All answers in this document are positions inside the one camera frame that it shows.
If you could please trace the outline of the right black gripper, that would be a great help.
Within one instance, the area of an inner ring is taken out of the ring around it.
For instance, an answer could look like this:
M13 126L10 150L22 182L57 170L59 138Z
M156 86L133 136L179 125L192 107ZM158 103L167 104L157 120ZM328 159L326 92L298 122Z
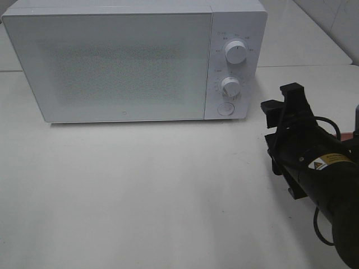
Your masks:
M300 160L306 150L314 146L314 133L319 131L330 139L336 135L328 134L317 121L337 125L325 117L314 116L307 102L304 87L291 83L280 87L284 102L277 100L263 101L261 110L266 116L267 128L276 128L276 132L265 136L268 154L271 157L271 168L275 175L282 175L286 180L291 196L294 199L307 197L298 182L301 171L308 169Z

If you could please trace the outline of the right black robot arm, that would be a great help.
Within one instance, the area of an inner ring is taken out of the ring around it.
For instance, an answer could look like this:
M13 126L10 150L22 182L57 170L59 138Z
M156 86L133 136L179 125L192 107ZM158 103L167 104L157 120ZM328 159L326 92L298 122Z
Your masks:
M309 197L332 225L332 242L313 224L317 237L334 246L349 268L358 268L358 130L342 140L330 119L314 116L302 85L280 87L283 101L261 103L272 171L284 176L294 199Z

